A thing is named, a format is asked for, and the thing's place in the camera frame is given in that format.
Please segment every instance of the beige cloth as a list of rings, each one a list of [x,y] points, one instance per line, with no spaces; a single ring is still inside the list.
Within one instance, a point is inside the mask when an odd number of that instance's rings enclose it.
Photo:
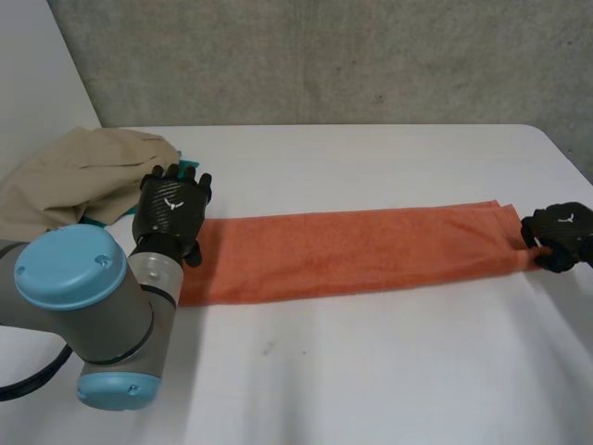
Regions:
[[[115,222],[140,196],[143,176],[179,154],[162,137],[76,128],[26,160],[0,188],[0,239],[31,241],[82,215]]]

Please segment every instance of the folded orange towel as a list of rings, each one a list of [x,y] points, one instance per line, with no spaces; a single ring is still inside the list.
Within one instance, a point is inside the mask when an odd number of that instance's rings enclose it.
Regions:
[[[207,220],[204,262],[185,269],[181,305],[241,304],[433,285],[523,271],[513,206]]]

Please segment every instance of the light blue joint cap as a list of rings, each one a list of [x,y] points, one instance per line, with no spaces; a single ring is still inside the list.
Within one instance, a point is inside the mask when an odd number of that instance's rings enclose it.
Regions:
[[[15,284],[35,306],[72,311],[108,297],[127,268],[126,254],[109,232],[75,224],[47,232],[23,249]]]
[[[97,410],[141,410],[156,397],[160,378],[138,373],[93,373],[81,375],[76,395]]]

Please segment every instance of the white table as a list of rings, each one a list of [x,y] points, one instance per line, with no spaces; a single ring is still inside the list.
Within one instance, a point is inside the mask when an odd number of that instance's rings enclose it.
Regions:
[[[522,215],[569,200],[593,207],[591,185],[527,126],[141,130],[162,134],[212,173],[210,217],[488,199]],[[110,229],[127,250],[130,222]],[[0,404],[0,443],[591,443],[592,294],[593,271],[579,266],[563,275],[180,309],[150,408],[81,405],[74,389],[82,363],[73,358],[45,388]],[[0,384],[31,374],[61,345],[2,328]]]

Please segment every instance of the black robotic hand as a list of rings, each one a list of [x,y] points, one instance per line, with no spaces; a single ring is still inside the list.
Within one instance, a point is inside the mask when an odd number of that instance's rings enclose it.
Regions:
[[[196,267],[202,262],[196,238],[212,198],[212,177],[204,173],[196,183],[196,169],[191,166],[179,176],[179,165],[171,164],[164,175],[157,165],[143,178],[132,223],[134,252],[162,253],[180,264],[184,258],[187,265]]]
[[[573,268],[579,261],[593,267],[593,211],[578,202],[554,204],[523,218],[521,235],[525,244],[550,249],[536,264],[555,273]]]

